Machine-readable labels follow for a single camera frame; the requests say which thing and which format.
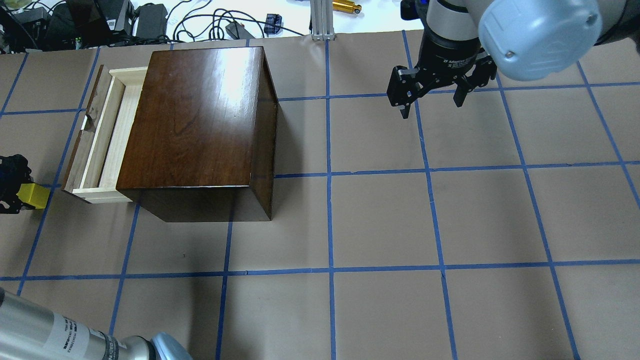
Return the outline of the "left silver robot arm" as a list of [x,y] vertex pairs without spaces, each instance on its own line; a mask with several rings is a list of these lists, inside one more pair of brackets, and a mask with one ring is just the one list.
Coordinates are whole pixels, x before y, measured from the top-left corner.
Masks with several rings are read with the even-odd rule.
[[1,290],[3,360],[189,360],[169,333],[117,339],[82,322]]

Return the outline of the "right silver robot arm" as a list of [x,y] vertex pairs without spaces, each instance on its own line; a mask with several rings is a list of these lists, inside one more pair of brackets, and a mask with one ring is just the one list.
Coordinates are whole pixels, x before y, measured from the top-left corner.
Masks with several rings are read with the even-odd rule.
[[454,85],[454,104],[498,73],[537,81],[592,47],[639,34],[637,0],[403,0],[401,18],[423,24],[412,68],[395,66],[386,95],[403,118],[428,92]]

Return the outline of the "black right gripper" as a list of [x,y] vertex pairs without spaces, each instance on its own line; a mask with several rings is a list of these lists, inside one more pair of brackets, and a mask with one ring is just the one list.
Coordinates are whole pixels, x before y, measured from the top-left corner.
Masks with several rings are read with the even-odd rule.
[[397,65],[391,69],[386,95],[403,119],[409,118],[411,105],[427,92],[450,85],[456,85],[453,100],[460,108],[469,93],[487,86],[498,74],[493,57],[483,51],[477,30],[438,30],[436,23],[423,22],[416,68]]

